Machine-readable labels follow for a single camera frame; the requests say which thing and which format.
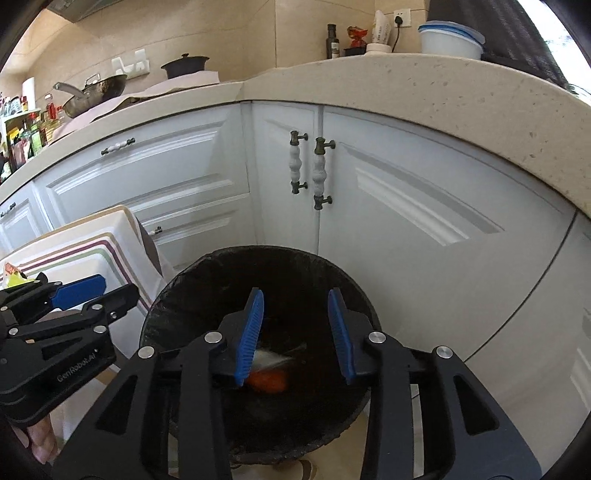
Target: cabinet handle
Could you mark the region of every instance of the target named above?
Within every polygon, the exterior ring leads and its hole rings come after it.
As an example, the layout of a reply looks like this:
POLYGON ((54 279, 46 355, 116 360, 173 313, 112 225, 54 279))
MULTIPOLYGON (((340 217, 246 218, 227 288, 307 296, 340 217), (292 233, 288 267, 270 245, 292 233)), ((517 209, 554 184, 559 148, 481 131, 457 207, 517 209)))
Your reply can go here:
POLYGON ((297 130, 291 131, 290 139, 290 170, 291 170, 291 192, 297 195, 300 189, 307 189, 308 182, 300 183, 300 140, 308 141, 308 134, 300 135, 297 130))
POLYGON ((4 210, 2 213, 0 213, 0 218, 3 217, 4 215, 6 215, 11 210, 13 210, 14 207, 16 207, 16 206, 17 206, 16 202, 11 204, 10 207, 8 207, 8 210, 4 210))
POLYGON ((116 143, 115 145, 111 145, 108 148, 105 148, 102 152, 100 152, 101 155, 107 155, 107 153, 111 153, 111 152, 116 152, 117 150, 121 150, 123 147, 127 147, 131 144, 135 143, 135 138, 130 138, 129 140, 126 140, 124 142, 119 142, 116 143))
POLYGON ((161 226, 156 227, 156 229, 155 230, 152 230, 148 235, 149 236, 156 236, 159 233, 162 233, 162 227, 161 226))
POLYGON ((324 198, 324 181, 326 180, 326 159, 324 154, 326 153, 326 147, 332 149, 336 148, 336 142, 331 140, 326 143, 326 139, 322 137, 316 138, 316 148, 314 153, 316 155, 316 161, 314 162, 314 173, 312 174, 312 181, 314 182, 314 210, 322 210, 324 203, 332 204, 332 197, 324 198))

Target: stack of containers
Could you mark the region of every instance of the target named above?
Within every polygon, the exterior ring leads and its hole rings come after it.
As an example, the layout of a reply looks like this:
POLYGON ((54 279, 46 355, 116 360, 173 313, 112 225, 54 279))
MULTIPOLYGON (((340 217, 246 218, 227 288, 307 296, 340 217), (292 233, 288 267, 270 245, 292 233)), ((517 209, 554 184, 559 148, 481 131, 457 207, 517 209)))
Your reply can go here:
POLYGON ((480 60, 484 35, 455 22, 431 20, 418 28, 421 52, 480 60))

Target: pot lid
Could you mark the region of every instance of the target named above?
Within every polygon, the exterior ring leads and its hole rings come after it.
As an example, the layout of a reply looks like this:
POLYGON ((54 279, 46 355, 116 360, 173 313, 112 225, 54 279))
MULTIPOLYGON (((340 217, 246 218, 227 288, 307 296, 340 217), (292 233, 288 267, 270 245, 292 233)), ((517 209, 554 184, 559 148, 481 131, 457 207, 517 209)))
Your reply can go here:
POLYGON ((183 53, 181 55, 181 58, 176 59, 176 60, 173 60, 173 61, 169 61, 168 63, 162 65, 160 68, 166 69, 166 67, 168 67, 169 65, 172 65, 174 63, 177 63, 178 61, 179 62, 184 62, 185 60, 193 60, 193 59, 200 59, 200 60, 208 61, 209 60, 209 57, 199 56, 199 55, 196 56, 196 57, 189 57, 189 54, 188 53, 183 53))

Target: orange carrot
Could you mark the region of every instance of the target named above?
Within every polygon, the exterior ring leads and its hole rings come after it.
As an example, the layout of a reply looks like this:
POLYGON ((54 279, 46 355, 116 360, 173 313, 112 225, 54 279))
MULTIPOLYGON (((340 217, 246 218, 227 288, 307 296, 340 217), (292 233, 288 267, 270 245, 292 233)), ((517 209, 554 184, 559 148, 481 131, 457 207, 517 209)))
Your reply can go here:
POLYGON ((254 390, 263 393, 281 393, 287 390, 287 373, 284 370, 259 370, 252 372, 246 383, 254 390))

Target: black wok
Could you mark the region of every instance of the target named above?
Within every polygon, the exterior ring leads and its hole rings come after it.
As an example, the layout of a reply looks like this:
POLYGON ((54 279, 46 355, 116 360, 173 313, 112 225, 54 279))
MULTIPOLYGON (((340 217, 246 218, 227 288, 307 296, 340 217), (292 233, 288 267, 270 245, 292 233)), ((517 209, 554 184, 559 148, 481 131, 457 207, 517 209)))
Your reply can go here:
POLYGON ((126 82, 127 75, 115 75, 87 85, 83 90, 62 82, 57 82, 53 88, 74 95, 64 103, 64 111, 70 118, 75 118, 94 106, 121 95, 125 90, 126 82))

